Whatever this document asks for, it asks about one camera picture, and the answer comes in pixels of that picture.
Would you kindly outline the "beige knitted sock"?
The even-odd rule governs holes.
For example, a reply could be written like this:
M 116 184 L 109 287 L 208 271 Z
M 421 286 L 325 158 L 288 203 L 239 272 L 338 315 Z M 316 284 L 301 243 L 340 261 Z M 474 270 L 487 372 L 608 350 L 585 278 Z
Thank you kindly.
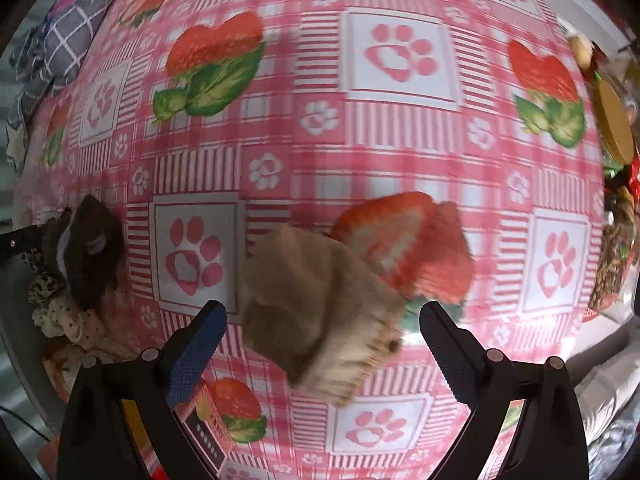
M 344 408 L 401 348 L 404 300 L 332 238 L 282 226 L 241 276 L 244 346 L 306 396 Z

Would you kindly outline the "white dotted scrunchie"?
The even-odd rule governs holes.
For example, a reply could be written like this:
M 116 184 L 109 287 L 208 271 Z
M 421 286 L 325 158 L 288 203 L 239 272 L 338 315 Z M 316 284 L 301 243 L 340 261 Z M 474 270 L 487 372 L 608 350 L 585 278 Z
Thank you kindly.
M 105 327 L 93 309 L 81 310 L 70 295 L 53 298 L 45 307 L 35 308 L 32 322 L 48 338 L 65 337 L 88 351 L 98 346 Z

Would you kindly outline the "pink strawberry paw tablecloth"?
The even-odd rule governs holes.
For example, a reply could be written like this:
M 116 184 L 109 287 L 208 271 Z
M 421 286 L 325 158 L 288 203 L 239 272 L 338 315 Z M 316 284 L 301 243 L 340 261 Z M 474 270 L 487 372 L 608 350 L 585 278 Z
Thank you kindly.
M 405 192 L 454 202 L 474 261 L 451 309 L 518 361 L 569 356 L 596 276 L 601 150 L 542 0 L 115 0 L 45 99 L 14 196 L 23 226 L 86 195 L 122 218 L 104 323 L 140 351 L 209 299 L 206 380 L 238 443 L 227 479 L 425 479 L 463 425 L 409 310 L 399 356 L 346 408 L 245 349 L 239 265 L 290 224 L 326 233 Z

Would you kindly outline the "purple striped knitted sock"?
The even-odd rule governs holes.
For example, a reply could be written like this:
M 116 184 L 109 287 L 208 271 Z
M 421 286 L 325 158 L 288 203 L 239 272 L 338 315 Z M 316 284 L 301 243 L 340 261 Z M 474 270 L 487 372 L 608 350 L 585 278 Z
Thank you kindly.
M 86 195 L 70 215 L 56 249 L 58 270 L 76 306 L 83 311 L 99 307 L 107 289 L 117 284 L 122 222 L 104 203 Z

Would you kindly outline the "jar with black lid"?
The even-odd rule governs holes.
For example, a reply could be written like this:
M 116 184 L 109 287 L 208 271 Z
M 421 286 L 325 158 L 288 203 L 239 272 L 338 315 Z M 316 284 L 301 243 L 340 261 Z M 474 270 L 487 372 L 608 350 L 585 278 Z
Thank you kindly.
M 601 312 L 620 296 L 625 278 L 639 259 L 639 217 L 634 196 L 620 186 L 605 190 L 604 226 L 596 279 L 588 308 Z

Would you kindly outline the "grey checked star cloth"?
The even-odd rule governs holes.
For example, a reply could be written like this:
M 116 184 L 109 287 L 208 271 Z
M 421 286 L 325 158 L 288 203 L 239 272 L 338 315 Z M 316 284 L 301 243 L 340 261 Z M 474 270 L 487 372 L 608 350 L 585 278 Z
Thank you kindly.
M 6 116 L 6 157 L 18 174 L 30 142 L 29 119 L 49 91 L 76 79 L 113 1 L 56 0 L 11 52 L 9 64 L 21 89 Z

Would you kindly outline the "pink patterned carton box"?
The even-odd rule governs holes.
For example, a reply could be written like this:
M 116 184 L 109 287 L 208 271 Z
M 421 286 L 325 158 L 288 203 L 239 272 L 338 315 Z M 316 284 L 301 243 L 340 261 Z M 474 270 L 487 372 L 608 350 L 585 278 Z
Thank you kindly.
M 122 400 L 125 420 L 134 445 L 150 479 L 169 479 L 168 473 L 155 452 L 140 412 L 134 400 Z M 201 378 L 195 386 L 192 399 L 179 403 L 174 414 L 178 417 L 182 434 L 190 450 L 205 466 L 207 479 L 219 479 L 233 442 L 217 411 L 214 399 Z

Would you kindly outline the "jar with yellow lid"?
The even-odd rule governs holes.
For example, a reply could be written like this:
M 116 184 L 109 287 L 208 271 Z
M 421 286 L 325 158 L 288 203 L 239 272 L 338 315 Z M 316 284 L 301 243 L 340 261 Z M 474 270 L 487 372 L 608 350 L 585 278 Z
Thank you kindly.
M 600 133 L 603 165 L 620 170 L 634 159 L 634 136 L 623 103 L 611 84 L 598 79 L 593 86 L 593 110 Z

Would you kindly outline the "leopard print scrunchie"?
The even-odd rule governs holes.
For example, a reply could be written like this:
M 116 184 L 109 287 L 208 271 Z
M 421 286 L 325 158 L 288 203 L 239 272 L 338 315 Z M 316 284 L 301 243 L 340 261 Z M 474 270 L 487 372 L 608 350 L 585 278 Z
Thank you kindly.
M 53 298 L 66 289 L 56 255 L 58 242 L 70 225 L 71 216 L 70 208 L 65 208 L 59 216 L 40 224 L 32 246 L 24 253 L 24 260 L 35 273 L 27 289 L 27 299 L 34 307 L 47 307 Z

